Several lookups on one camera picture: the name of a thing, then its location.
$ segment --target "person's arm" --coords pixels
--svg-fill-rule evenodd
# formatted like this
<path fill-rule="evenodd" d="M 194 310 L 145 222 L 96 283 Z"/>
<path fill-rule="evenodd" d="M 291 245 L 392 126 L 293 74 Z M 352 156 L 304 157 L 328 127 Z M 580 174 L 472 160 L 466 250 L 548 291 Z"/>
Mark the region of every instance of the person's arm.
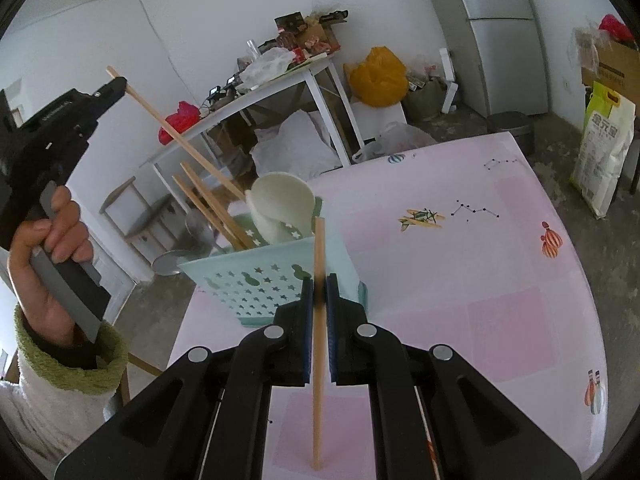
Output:
<path fill-rule="evenodd" d="M 104 422 L 104 407 L 127 364 L 127 348 L 107 324 L 95 345 L 89 343 L 31 269 L 31 250 L 40 244 L 57 261 L 86 261 L 93 255 L 67 188 L 58 188 L 52 208 L 53 222 L 24 222 L 12 242 L 8 268 L 20 302 L 15 312 L 20 383 L 0 381 L 0 415 L 21 445 L 56 464 Z"/>

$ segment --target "refrigerator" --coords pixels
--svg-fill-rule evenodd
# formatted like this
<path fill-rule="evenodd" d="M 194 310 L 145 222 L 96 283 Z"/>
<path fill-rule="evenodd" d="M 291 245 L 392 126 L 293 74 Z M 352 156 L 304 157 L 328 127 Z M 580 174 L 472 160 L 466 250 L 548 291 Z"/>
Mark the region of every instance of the refrigerator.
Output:
<path fill-rule="evenodd" d="M 484 117 L 548 111 L 546 71 L 529 0 L 431 0 L 463 101 Z"/>

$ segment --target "floor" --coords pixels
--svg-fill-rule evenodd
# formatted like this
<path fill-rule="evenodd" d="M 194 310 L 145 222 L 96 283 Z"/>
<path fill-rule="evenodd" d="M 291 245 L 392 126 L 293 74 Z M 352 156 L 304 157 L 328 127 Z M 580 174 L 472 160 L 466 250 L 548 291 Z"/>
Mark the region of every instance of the floor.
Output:
<path fill-rule="evenodd" d="M 529 162 L 572 238 L 600 316 L 609 371 L 606 456 L 640 403 L 640 193 L 629 195 L 623 181 L 607 217 L 596 220 L 569 184 L 580 133 L 552 114 L 534 122 L 536 153 Z M 484 119 L 466 107 L 417 126 L 438 142 L 486 132 Z M 116 322 L 134 354 L 166 366 L 193 288 L 187 277 L 172 276 L 134 291 Z M 151 379 L 132 370 L 132 395 Z"/>

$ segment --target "hand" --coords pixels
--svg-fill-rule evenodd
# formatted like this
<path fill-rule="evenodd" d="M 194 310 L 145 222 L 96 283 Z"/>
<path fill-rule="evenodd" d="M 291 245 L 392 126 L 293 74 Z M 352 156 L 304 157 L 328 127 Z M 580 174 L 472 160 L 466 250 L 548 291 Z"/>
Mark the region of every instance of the hand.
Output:
<path fill-rule="evenodd" d="M 65 186 L 56 189 L 51 199 L 56 213 L 49 219 L 22 222 L 14 235 L 9 251 L 8 270 L 24 317 L 46 341 L 59 346 L 72 346 L 76 324 L 49 291 L 29 264 L 31 250 L 44 243 L 54 263 L 71 258 L 75 262 L 89 261 L 94 248 L 89 231 L 80 221 L 80 207 L 71 200 Z"/>

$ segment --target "orange bag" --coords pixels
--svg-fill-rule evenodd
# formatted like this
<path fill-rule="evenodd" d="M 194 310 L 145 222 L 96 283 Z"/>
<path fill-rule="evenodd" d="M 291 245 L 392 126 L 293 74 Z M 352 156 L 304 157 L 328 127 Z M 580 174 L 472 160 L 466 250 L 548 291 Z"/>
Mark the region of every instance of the orange bag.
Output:
<path fill-rule="evenodd" d="M 349 74 L 354 94 L 369 106 L 383 108 L 399 103 L 409 91 L 406 67 L 386 46 L 375 46 L 367 59 Z"/>

